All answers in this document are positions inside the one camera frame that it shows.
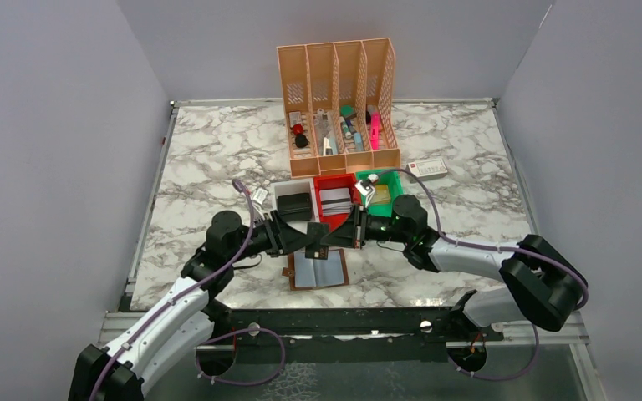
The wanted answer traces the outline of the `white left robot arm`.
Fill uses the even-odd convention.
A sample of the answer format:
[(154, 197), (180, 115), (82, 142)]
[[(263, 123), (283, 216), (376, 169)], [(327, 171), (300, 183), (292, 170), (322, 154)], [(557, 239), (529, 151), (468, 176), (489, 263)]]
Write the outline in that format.
[(230, 309), (215, 301), (233, 279), (239, 259), (285, 256), (313, 243), (273, 211), (245, 226), (234, 211), (214, 215), (204, 244), (184, 265), (168, 293), (138, 322), (102, 348), (78, 356), (71, 400), (142, 400), (195, 346), (233, 340)]

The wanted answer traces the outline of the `brown leather card holder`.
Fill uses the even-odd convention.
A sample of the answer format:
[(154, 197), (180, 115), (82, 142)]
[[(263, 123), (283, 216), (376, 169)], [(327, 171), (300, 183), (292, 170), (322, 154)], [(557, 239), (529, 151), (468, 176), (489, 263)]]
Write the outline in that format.
[(344, 251), (333, 249), (327, 259), (307, 258), (298, 251), (287, 256), (282, 275), (289, 281), (291, 291), (311, 291), (349, 285), (349, 272)]

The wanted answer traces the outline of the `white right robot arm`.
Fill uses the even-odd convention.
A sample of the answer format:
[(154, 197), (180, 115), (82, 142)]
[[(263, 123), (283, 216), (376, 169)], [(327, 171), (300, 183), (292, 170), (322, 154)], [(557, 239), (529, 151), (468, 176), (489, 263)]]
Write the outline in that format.
[(449, 238), (429, 225), (427, 210), (413, 195), (396, 198), (390, 216), (371, 215), (355, 205), (346, 221), (319, 240), (323, 246), (344, 248), (361, 248), (367, 241), (403, 244), (403, 256), (418, 270), (502, 282), (495, 290), (467, 292), (451, 308), (446, 324), (457, 331), (527, 320), (558, 332), (589, 299), (583, 275), (541, 236), (528, 235), (517, 244)]

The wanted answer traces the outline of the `peach plastic file organizer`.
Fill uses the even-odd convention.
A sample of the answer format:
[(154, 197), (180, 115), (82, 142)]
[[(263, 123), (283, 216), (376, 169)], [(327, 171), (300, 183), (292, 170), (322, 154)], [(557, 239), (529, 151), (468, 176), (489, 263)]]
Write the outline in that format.
[[(392, 126), (395, 50), (389, 38), (279, 46), (283, 115), (291, 176), (310, 178), (400, 166)], [(343, 105), (355, 108), (344, 119)], [(370, 116), (380, 113), (380, 148), (372, 150)], [(308, 147), (298, 149), (292, 126), (301, 124)], [(334, 154), (323, 156), (326, 136)]]

